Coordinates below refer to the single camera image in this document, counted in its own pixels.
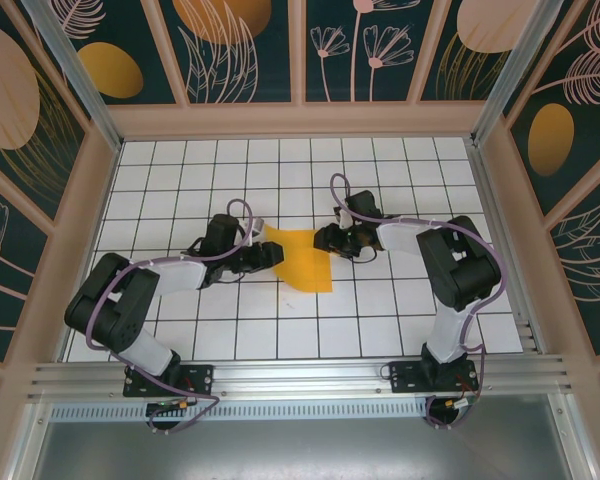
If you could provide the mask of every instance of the white grid mat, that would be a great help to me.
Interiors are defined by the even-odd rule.
[[[333,221],[334,172],[347,175],[354,193],[371,190],[385,214],[468,215],[491,241],[460,138],[128,142],[94,262],[110,251],[134,260],[177,255],[232,198],[246,199],[271,226],[321,228]],[[156,297],[145,328],[184,360],[418,355],[436,312],[422,260],[379,252],[369,264],[332,256],[331,265],[333,293],[297,292],[269,270]],[[468,343],[521,352],[511,311],[506,295],[486,307]],[[81,334],[72,334],[67,355],[108,358]]]

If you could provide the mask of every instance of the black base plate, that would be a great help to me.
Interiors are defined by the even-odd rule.
[[[427,380],[419,360],[390,362],[381,373],[385,378],[388,375],[387,379],[391,380],[393,393],[462,392],[462,385],[456,375],[460,375],[462,380],[473,390],[478,389],[476,367],[471,360],[458,362],[453,369],[453,374],[440,378],[435,385],[431,385]]]
[[[209,395],[213,385],[213,365],[181,365],[180,381],[174,387]],[[145,379],[135,370],[125,369],[125,383],[122,395],[127,398],[181,397],[173,392],[164,390]]]

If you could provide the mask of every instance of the yellow circle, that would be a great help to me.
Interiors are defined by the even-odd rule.
[[[0,30],[0,148],[26,144],[38,125],[40,92],[27,54]]]
[[[144,85],[142,72],[131,56],[115,45],[90,43],[78,51],[100,93],[114,98],[137,95]]]
[[[241,18],[252,37],[267,28],[271,18],[271,0],[173,0],[176,12],[189,30],[207,42],[219,45],[240,41],[239,36],[230,34],[232,28],[225,3],[236,24]]]
[[[474,52],[507,52],[518,42],[535,5],[536,0],[463,0],[458,37]]]
[[[549,103],[540,109],[529,131],[529,163],[544,177],[564,164],[573,144],[573,118],[562,105]]]

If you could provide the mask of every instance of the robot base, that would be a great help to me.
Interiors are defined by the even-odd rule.
[[[390,362],[387,367],[393,393],[460,393],[462,382],[478,390],[476,367],[466,354],[450,363],[438,363],[425,344],[422,360]]]
[[[213,366],[212,365],[179,365],[177,380],[168,381],[163,378],[160,380],[167,385],[173,385],[175,388],[204,395],[211,394],[213,385]],[[125,381],[122,395],[127,398],[155,398],[155,397],[182,397],[173,392],[164,390],[154,383],[150,382],[135,370],[129,367],[125,368]]]

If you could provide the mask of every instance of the yellow fabric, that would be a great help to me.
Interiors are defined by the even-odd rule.
[[[284,261],[273,267],[280,280],[301,292],[333,291],[329,254],[313,248],[315,230],[278,230],[268,225],[265,229],[267,241],[284,250]]]

